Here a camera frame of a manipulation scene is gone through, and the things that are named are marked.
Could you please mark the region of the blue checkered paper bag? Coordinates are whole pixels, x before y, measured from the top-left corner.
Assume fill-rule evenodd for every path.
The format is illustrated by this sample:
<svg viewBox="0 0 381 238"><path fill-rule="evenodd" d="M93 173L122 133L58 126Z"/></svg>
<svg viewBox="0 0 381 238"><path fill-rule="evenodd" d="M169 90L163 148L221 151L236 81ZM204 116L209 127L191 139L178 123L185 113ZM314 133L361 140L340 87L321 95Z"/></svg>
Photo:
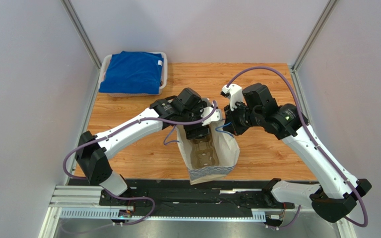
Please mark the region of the blue checkered paper bag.
<svg viewBox="0 0 381 238"><path fill-rule="evenodd" d="M176 139L165 137L163 144L176 144L189 174L190 184L195 185L222 179L236 166L240 149L234 135L223 130L225 119L222 111L207 98L184 104L179 99L169 99L168 104L178 116L194 121L209 116L195 125L174 125Z"/></svg>

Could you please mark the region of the grey pulp cup carrier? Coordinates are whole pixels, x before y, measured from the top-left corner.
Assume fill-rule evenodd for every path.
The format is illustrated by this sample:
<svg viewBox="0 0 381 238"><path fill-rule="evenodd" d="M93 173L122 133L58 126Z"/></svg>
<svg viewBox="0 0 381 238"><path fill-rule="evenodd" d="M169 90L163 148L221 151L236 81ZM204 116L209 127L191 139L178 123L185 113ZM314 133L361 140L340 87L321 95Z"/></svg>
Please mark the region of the grey pulp cup carrier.
<svg viewBox="0 0 381 238"><path fill-rule="evenodd" d="M218 166L219 159L211 135L191 140L190 162L193 169Z"/></svg>

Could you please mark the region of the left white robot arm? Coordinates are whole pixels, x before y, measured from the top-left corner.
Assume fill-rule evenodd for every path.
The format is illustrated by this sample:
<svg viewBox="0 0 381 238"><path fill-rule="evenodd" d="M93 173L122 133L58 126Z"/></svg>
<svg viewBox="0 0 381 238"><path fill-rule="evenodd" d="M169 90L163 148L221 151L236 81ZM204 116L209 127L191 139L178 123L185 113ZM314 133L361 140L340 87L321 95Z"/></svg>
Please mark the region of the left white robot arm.
<svg viewBox="0 0 381 238"><path fill-rule="evenodd" d="M90 131L80 136L78 146L70 152L84 172L83 179L103 187L112 196L128 190L125 179L114 172L109 160L130 144L173 125L206 128L217 103L210 103L191 88L179 95L158 99L143 112L121 125L100 132Z"/></svg>

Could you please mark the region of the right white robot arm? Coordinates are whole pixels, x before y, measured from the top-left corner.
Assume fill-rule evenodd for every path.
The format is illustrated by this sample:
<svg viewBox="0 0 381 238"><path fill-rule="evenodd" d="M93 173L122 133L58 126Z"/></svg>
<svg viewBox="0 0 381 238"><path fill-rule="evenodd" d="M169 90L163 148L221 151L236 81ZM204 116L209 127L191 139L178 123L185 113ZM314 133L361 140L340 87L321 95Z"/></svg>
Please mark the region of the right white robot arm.
<svg viewBox="0 0 381 238"><path fill-rule="evenodd" d="M304 130L296 106L278 105L267 86L256 83L243 89L230 84L223 86L221 95L230 100L224 108L226 126L223 129L226 132L239 136L251 127L262 127L291 148L318 180L316 184L301 184L274 178L263 189L271 202L313 208L321 218L335 223L359 204L352 186L361 197L372 188L367 179L356 178L329 155L345 174L342 178L324 156L329 151L318 140L312 127L308 125L308 130Z"/></svg>

